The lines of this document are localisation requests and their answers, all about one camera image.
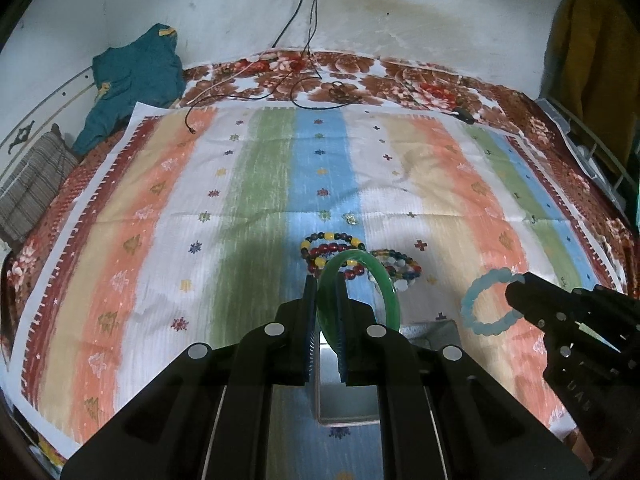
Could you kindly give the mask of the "striped colourful cloth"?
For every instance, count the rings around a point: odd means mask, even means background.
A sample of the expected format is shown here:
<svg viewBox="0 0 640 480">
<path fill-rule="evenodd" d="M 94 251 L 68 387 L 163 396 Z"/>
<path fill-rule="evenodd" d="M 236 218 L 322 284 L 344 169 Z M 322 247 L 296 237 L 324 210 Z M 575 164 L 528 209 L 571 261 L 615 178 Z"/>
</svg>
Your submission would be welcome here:
<svg viewBox="0 0 640 480">
<path fill-rule="evenodd" d="M 321 233 L 414 262 L 404 324 L 458 318 L 492 269 L 621 292 L 639 276 L 630 229 L 543 122 L 141 105 L 67 211 L 11 273 L 27 297 L 2 373 L 57 460 L 188 344 L 233 344 L 296 298 Z"/>
</svg>

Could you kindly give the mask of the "brown hanging jacket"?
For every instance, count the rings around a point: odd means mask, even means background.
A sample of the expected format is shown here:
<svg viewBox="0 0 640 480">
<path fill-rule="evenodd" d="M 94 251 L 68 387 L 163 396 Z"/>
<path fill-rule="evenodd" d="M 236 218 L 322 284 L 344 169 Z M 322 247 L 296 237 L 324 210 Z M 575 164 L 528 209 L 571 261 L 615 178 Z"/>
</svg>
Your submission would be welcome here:
<svg viewBox="0 0 640 480">
<path fill-rule="evenodd" d="M 618 0 L 561 1 L 541 93 L 626 165 L 639 119 L 639 32 Z"/>
</svg>

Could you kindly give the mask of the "green jade bangle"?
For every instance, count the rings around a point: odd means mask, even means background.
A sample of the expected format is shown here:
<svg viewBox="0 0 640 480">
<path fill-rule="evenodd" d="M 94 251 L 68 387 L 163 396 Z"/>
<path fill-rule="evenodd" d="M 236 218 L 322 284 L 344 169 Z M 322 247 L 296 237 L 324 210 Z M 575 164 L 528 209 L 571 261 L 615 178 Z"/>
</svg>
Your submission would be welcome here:
<svg viewBox="0 0 640 480">
<path fill-rule="evenodd" d="M 360 263 L 374 277 L 375 283 L 381 291 L 384 308 L 385 324 L 391 330 L 399 330 L 400 307 L 394 283 L 386 269 L 370 252 L 361 249 L 347 249 L 332 258 L 320 273 L 317 292 L 317 316 L 326 342 L 338 353 L 338 314 L 336 305 L 336 285 L 338 274 L 343 262 L 352 259 Z"/>
</svg>

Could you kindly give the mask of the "black small device on bed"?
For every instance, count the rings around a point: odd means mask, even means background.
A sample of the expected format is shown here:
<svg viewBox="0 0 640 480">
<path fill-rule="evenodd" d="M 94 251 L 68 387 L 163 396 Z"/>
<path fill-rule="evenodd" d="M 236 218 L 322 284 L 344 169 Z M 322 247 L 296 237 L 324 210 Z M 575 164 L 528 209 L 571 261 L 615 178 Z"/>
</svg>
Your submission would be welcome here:
<svg viewBox="0 0 640 480">
<path fill-rule="evenodd" d="M 460 120 L 460 122 L 465 122 L 468 125 L 473 125 L 476 123 L 475 118 L 463 108 L 457 107 L 452 111 L 452 116 Z"/>
</svg>

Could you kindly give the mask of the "grey plaid pillow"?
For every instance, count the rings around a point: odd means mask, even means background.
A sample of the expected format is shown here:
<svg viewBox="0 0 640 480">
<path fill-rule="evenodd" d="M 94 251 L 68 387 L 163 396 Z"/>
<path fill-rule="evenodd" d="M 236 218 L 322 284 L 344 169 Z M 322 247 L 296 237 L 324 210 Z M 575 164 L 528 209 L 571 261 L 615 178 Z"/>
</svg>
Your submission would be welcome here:
<svg viewBox="0 0 640 480">
<path fill-rule="evenodd" d="M 1 185 L 1 239 L 17 252 L 37 226 L 78 159 L 56 122 Z"/>
</svg>

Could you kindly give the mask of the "silver metal tin box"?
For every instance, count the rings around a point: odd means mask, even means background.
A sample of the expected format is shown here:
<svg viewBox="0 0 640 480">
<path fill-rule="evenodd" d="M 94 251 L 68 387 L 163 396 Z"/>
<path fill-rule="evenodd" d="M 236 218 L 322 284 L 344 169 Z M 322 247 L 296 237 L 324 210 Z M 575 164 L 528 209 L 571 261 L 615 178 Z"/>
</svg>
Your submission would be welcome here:
<svg viewBox="0 0 640 480">
<path fill-rule="evenodd" d="M 432 322 L 401 325 L 399 333 L 410 344 L 427 350 L 461 346 L 456 322 L 442 316 Z M 380 421 L 376 387 L 346 386 L 338 371 L 337 355 L 321 332 L 314 343 L 314 378 L 309 390 L 314 392 L 314 417 L 322 426 L 366 426 Z"/>
</svg>

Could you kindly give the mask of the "teal garment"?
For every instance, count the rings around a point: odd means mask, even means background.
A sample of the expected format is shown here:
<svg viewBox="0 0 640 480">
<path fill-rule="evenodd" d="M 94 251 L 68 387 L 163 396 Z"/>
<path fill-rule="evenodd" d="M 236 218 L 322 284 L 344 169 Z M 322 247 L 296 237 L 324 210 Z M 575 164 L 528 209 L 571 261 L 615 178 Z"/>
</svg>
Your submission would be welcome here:
<svg viewBox="0 0 640 480">
<path fill-rule="evenodd" d="M 109 48 L 93 58 L 98 95 L 72 146 L 76 156 L 86 156 L 111 136 L 137 103 L 168 107 L 183 95 L 186 82 L 177 42 L 176 30 L 158 23 L 131 44 Z"/>
</svg>

